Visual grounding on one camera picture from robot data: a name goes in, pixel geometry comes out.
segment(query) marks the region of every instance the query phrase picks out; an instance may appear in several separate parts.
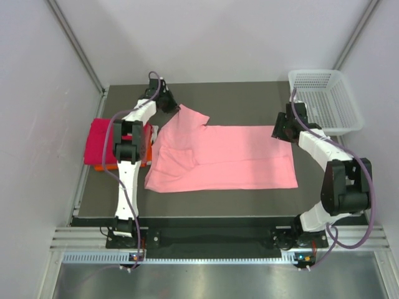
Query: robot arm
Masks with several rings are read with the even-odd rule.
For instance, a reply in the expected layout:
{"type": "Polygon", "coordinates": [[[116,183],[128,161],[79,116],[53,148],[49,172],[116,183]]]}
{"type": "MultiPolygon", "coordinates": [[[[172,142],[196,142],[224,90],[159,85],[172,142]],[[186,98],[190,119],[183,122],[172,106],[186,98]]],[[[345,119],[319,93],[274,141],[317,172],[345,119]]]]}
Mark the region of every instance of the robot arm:
{"type": "MultiPolygon", "coordinates": [[[[301,120],[322,138],[305,131],[296,121],[291,104],[286,113],[280,112],[272,137],[296,143],[308,152],[324,170],[320,202],[298,215],[293,224],[297,238],[304,232],[318,232],[327,224],[370,208],[369,186],[364,173],[353,157],[340,148],[325,142],[328,136],[315,123],[308,123],[305,103],[295,103],[301,120]]],[[[371,163],[362,159],[371,174],[371,163]]]]}
{"type": "MultiPolygon", "coordinates": [[[[150,79],[150,86],[146,89],[142,99],[137,102],[136,110],[130,112],[121,120],[113,123],[113,154],[118,160],[119,179],[124,183],[130,204],[138,216],[137,207],[137,179],[142,159],[146,155],[148,140],[145,138],[144,126],[157,110],[165,113],[178,109],[172,92],[161,78],[161,89],[154,101],[148,103],[158,88],[158,80],[150,79]]],[[[122,185],[118,190],[118,206],[115,217],[121,220],[132,219],[125,192],[122,185]]]]}

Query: purple cable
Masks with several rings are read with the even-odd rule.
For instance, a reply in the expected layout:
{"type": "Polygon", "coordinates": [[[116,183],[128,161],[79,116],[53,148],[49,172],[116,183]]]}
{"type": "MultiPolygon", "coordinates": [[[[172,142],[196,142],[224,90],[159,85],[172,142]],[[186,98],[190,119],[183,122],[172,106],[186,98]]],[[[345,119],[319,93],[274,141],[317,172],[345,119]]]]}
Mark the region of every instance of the purple cable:
{"type": "MultiPolygon", "coordinates": [[[[295,110],[295,105],[294,105],[294,97],[297,93],[297,89],[296,87],[292,90],[291,93],[291,107],[292,107],[292,112],[295,116],[295,119],[298,121],[298,123],[301,125],[301,127],[303,127],[303,129],[305,129],[305,131],[309,132],[311,135],[315,136],[318,139],[324,139],[323,137],[321,137],[320,135],[318,135],[317,133],[314,133],[312,130],[310,130],[304,123],[303,121],[299,118],[298,113],[295,110]]],[[[334,145],[340,149],[342,149],[343,151],[345,151],[348,154],[351,154],[353,156],[353,158],[357,161],[357,163],[359,164],[360,168],[362,169],[366,180],[368,182],[368,185],[370,187],[370,200],[371,200],[371,208],[370,208],[370,219],[368,222],[368,227],[366,230],[366,233],[364,234],[364,236],[359,240],[359,242],[357,242],[356,244],[353,245],[345,245],[341,242],[338,241],[338,229],[335,226],[332,226],[333,228],[336,229],[337,231],[337,235],[333,236],[330,230],[329,225],[326,226],[326,231],[327,233],[330,235],[331,239],[334,241],[333,245],[335,246],[336,244],[338,244],[339,246],[345,248],[345,249],[356,249],[360,246],[362,246],[366,240],[370,237],[370,234],[372,233],[373,230],[373,226],[374,226],[374,220],[375,220],[375,206],[376,206],[376,199],[375,199],[375,189],[374,189],[374,185],[373,185],[373,181],[372,181],[372,177],[371,175],[368,173],[366,166],[364,165],[364,163],[362,162],[362,160],[360,159],[360,157],[355,154],[353,151],[351,151],[350,149],[330,140],[330,139],[324,139],[325,142],[330,143],[331,145],[334,145]]]]}
{"type": "Polygon", "coordinates": [[[334,249],[335,245],[337,245],[337,242],[338,242],[338,228],[336,226],[331,226],[331,227],[335,230],[335,237],[332,238],[333,242],[332,242],[330,248],[327,250],[327,252],[322,256],[322,258],[320,260],[318,260],[313,266],[311,266],[311,269],[315,269],[316,267],[318,267],[325,260],[325,258],[327,256],[329,256],[331,251],[334,249]]]}
{"type": "MultiPolygon", "coordinates": [[[[148,78],[151,77],[151,74],[154,74],[154,75],[157,77],[157,79],[158,79],[158,88],[156,89],[156,92],[154,93],[154,95],[153,95],[151,98],[149,98],[147,101],[145,101],[145,102],[144,102],[143,104],[141,104],[139,107],[133,108],[133,109],[131,109],[131,110],[119,111],[118,113],[116,113],[116,114],[111,118],[110,123],[109,123],[108,128],[107,128],[107,132],[106,132],[106,134],[105,134],[104,147],[103,147],[103,150],[102,150],[102,163],[101,163],[101,165],[102,165],[104,171],[105,171],[107,174],[109,174],[111,177],[113,177],[115,180],[117,180],[118,183],[122,186],[123,192],[125,193],[125,197],[126,197],[126,200],[127,200],[127,204],[129,205],[129,208],[130,208],[130,210],[132,211],[133,218],[134,218],[134,221],[135,221],[135,224],[136,224],[137,239],[138,239],[138,242],[137,242],[137,259],[136,259],[136,262],[134,263],[134,265],[133,265],[133,267],[132,267],[132,270],[135,269],[135,268],[137,267],[137,265],[138,265],[138,260],[139,260],[139,258],[140,258],[140,243],[141,243],[141,242],[140,242],[140,240],[141,240],[140,225],[139,225],[139,223],[138,223],[138,221],[137,221],[137,215],[136,215],[136,213],[135,213],[135,210],[134,210],[132,204],[131,204],[130,201],[129,201],[129,195],[127,194],[125,184],[119,179],[118,176],[114,175],[113,173],[111,173],[111,172],[107,169],[106,164],[105,164],[105,157],[106,157],[106,155],[107,155],[108,139],[110,138],[110,132],[111,132],[111,128],[112,128],[113,122],[114,122],[119,116],[126,115],[126,114],[129,114],[130,112],[134,112],[134,111],[137,111],[137,110],[141,109],[142,107],[144,107],[145,105],[147,105],[148,103],[150,103],[151,101],[153,101],[154,98],[159,94],[159,92],[160,92],[160,90],[161,90],[161,78],[160,78],[160,76],[159,76],[156,72],[154,72],[154,71],[151,71],[151,72],[148,74],[148,78]]],[[[69,292],[69,293],[74,292],[75,290],[77,290],[78,288],[80,288],[83,284],[85,284],[88,280],[90,280],[92,277],[94,277],[94,276],[96,276],[98,273],[100,273],[102,270],[106,270],[106,269],[110,269],[110,268],[116,268],[116,267],[119,267],[119,266],[118,266],[118,265],[107,265],[107,266],[104,266],[104,267],[98,269],[97,271],[91,273],[90,275],[88,275],[88,276],[87,276],[86,278],[84,278],[81,282],[79,282],[78,285],[75,286],[74,288],[67,288],[67,287],[65,286],[65,282],[64,282],[64,280],[63,280],[64,288],[65,288],[66,291],[69,292]]]]}

